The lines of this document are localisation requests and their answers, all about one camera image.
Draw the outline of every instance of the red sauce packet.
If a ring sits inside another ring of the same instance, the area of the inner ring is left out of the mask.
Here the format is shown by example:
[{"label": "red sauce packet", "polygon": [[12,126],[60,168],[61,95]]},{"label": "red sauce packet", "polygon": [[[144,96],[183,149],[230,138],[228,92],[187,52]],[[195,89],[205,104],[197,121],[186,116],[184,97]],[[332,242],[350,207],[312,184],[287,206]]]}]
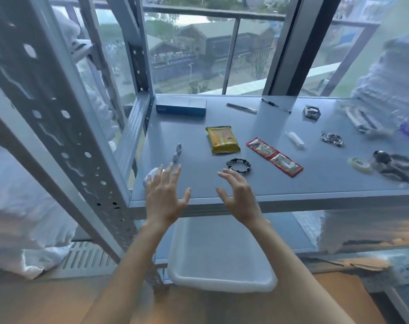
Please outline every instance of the red sauce packet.
[{"label": "red sauce packet", "polygon": [[275,166],[277,166],[279,169],[281,169],[291,177],[295,177],[303,170],[303,167],[301,165],[295,163],[285,154],[279,152],[277,149],[271,147],[261,139],[255,138],[247,142],[246,146],[257,152],[266,160],[273,163]]}]

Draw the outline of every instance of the forearm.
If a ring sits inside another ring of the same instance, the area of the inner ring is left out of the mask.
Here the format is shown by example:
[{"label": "forearm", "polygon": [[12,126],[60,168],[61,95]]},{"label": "forearm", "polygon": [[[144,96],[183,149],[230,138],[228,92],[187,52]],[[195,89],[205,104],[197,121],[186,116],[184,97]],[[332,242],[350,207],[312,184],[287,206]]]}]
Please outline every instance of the forearm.
[{"label": "forearm", "polygon": [[246,226],[267,256],[278,278],[278,289],[287,297],[299,321],[353,324],[267,220],[258,218]]},{"label": "forearm", "polygon": [[151,265],[152,256],[167,227],[150,223],[141,227],[103,293],[82,324],[127,324]]}]

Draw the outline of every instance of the bracelet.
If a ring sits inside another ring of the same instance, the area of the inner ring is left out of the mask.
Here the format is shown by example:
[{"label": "bracelet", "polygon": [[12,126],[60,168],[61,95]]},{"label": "bracelet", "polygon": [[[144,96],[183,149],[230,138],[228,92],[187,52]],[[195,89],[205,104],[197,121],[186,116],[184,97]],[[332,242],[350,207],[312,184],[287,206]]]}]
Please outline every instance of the bracelet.
[{"label": "bracelet", "polygon": [[[232,163],[233,162],[243,162],[246,165],[246,171],[237,171],[234,170],[232,168]],[[229,166],[229,169],[233,170],[233,171],[237,171],[239,174],[248,174],[249,171],[251,170],[251,164],[249,163],[249,161],[245,160],[245,159],[240,159],[240,158],[234,158],[232,160],[229,160],[228,162],[226,162],[226,165]]]}]

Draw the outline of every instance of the plastic container lid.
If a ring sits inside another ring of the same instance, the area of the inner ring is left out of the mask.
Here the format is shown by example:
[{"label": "plastic container lid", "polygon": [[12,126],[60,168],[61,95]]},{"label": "plastic container lid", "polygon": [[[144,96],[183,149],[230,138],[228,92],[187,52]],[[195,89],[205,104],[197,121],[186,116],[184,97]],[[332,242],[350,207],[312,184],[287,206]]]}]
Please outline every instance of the plastic container lid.
[{"label": "plastic container lid", "polygon": [[168,261],[174,284],[232,293],[276,287],[263,250],[233,216],[180,218],[175,225]]}]

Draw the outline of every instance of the finger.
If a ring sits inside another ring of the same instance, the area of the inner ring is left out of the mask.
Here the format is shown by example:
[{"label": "finger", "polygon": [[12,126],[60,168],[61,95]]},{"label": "finger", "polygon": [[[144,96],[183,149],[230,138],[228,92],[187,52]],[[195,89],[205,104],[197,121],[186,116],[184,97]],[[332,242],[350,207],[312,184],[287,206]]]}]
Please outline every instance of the finger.
[{"label": "finger", "polygon": [[227,180],[232,187],[235,187],[235,186],[239,185],[239,181],[237,179],[235,179],[233,175],[230,175],[230,174],[227,174],[227,173],[221,173],[219,171],[218,176],[225,179],[225,180]]},{"label": "finger", "polygon": [[230,203],[231,198],[228,196],[227,192],[224,189],[217,187],[217,193],[221,200],[223,200],[225,205]]},{"label": "finger", "polygon": [[188,189],[185,190],[185,194],[183,195],[183,198],[180,200],[180,205],[182,209],[186,208],[190,198],[191,198],[191,188],[189,187]]},{"label": "finger", "polygon": [[153,181],[152,181],[152,187],[157,187],[160,184],[161,181],[161,173],[163,172],[163,165],[160,166],[160,168],[158,168],[157,173],[155,174],[155,176],[153,177]]},{"label": "finger", "polygon": [[152,190],[152,176],[148,175],[146,179],[146,193],[149,194]]},{"label": "finger", "polygon": [[160,184],[169,184],[169,177],[170,177],[170,173],[172,172],[173,169],[173,163],[171,162],[169,167],[167,167],[164,171],[163,174],[161,175],[161,182]]},{"label": "finger", "polygon": [[177,181],[180,175],[180,169],[181,169],[180,165],[175,169],[172,177],[170,178],[170,184],[177,185]]},{"label": "finger", "polygon": [[227,168],[223,169],[223,172],[225,174],[230,174],[232,175],[239,183],[246,183],[245,177],[243,177],[241,174],[239,174],[237,171],[233,171]]}]

